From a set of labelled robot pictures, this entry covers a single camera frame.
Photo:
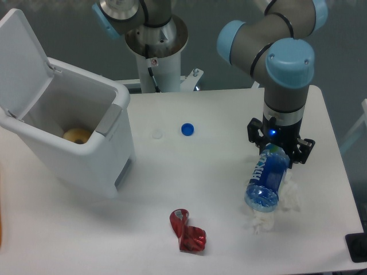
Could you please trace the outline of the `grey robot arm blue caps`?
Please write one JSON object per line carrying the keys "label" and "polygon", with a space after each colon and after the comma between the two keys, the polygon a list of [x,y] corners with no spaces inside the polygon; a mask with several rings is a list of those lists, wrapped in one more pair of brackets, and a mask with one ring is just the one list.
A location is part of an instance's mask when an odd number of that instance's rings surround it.
{"label": "grey robot arm blue caps", "polygon": [[[315,54],[305,38],[327,21],[325,1],[261,1],[264,17],[248,25],[227,23],[217,39],[217,52],[229,64],[264,87],[263,118],[248,124],[248,138],[263,150],[281,147],[291,164],[305,163],[314,141],[299,131]],[[96,1],[93,11],[111,37],[124,36],[139,66],[142,92],[182,90],[180,66],[167,59],[179,56],[188,40],[184,22],[170,1]]]}

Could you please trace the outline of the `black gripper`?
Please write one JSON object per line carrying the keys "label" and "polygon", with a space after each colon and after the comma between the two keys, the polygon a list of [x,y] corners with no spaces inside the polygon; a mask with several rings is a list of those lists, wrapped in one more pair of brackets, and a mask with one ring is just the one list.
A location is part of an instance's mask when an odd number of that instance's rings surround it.
{"label": "black gripper", "polygon": [[263,111],[263,121],[252,118],[247,125],[248,140],[260,149],[265,149],[268,143],[281,147],[285,153],[291,153],[289,169],[293,164],[305,164],[315,141],[301,139],[299,135],[303,111],[278,112]]}

